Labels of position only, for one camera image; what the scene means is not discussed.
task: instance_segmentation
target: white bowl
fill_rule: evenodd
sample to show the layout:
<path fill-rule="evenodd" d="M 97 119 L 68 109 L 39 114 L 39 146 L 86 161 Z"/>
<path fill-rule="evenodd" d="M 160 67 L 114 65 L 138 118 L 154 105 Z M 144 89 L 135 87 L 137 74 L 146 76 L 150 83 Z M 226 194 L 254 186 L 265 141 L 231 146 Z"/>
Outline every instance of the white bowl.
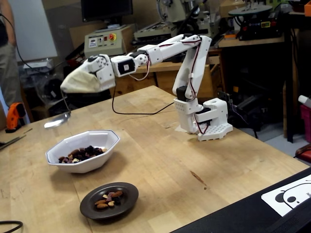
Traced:
<path fill-rule="evenodd" d="M 58 166 L 60 170 L 71 173 L 86 173 L 97 169 L 111 157 L 112 150 L 120 138 L 112 130 L 95 130 L 66 138 L 46 152 L 49 165 Z M 107 149 L 103 154 L 76 164 L 60 164 L 59 158 L 67 157 L 73 150 L 89 146 Z"/>

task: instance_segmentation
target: person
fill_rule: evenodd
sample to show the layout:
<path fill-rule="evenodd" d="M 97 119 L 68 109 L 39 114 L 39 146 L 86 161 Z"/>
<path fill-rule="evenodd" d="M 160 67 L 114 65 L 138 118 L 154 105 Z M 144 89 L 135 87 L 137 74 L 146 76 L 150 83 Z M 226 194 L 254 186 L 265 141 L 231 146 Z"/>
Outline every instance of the person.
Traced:
<path fill-rule="evenodd" d="M 8 0 L 0 0 L 0 13 L 14 27 L 13 12 Z M 5 103 L 10 107 L 12 103 L 22 102 L 15 52 L 16 38 L 10 23 L 5 18 L 0 18 L 0 88 Z"/>

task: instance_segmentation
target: red emergency stop button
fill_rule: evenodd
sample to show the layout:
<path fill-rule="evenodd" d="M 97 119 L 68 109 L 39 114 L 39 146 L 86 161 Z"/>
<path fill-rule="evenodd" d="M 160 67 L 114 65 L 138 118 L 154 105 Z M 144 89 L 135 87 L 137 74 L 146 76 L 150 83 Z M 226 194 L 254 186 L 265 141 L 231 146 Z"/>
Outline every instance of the red emergency stop button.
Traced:
<path fill-rule="evenodd" d="M 110 40 L 110 41 L 115 41 L 115 40 L 116 40 L 116 37 L 117 37 L 117 35 L 114 34 L 114 33 L 112 33 L 112 34 L 109 35 L 109 40 Z"/>

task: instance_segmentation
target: white robotic arm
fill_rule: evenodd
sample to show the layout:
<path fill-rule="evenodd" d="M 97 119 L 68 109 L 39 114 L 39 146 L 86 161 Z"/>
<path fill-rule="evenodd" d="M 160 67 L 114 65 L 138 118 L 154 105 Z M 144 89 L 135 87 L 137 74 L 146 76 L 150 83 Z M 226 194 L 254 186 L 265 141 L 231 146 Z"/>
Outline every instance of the white robotic arm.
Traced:
<path fill-rule="evenodd" d="M 189 133 L 198 133 L 200 141 L 222 138 L 233 130 L 227 122 L 226 102 L 213 99 L 202 106 L 197 99 L 210 43 L 207 36 L 182 34 L 159 45 L 144 46 L 127 56 L 111 59 L 103 54 L 92 56 L 65 78 L 61 89 L 66 93 L 81 92 L 83 87 L 79 86 L 90 84 L 95 77 L 96 87 L 87 88 L 87 92 L 104 91 L 115 86 L 115 77 L 133 74 L 139 66 L 147 65 L 149 70 L 150 66 L 187 51 L 173 86 L 181 128 Z"/>

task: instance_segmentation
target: dark plate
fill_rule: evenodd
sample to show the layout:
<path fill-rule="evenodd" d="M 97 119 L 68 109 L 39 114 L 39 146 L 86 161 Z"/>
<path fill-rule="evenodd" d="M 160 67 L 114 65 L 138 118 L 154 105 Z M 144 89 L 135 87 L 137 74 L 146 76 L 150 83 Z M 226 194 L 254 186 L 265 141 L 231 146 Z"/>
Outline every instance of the dark plate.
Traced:
<path fill-rule="evenodd" d="M 112 208 L 108 207 L 103 210 L 96 208 L 94 205 L 95 202 L 102 200 L 104 194 L 108 195 L 109 192 L 117 191 L 123 192 L 120 205 L 115 205 Z M 134 185 L 122 182 L 108 183 L 87 194 L 80 204 L 80 211 L 85 217 L 91 219 L 101 220 L 111 218 L 130 210 L 135 205 L 137 199 L 138 189 Z"/>

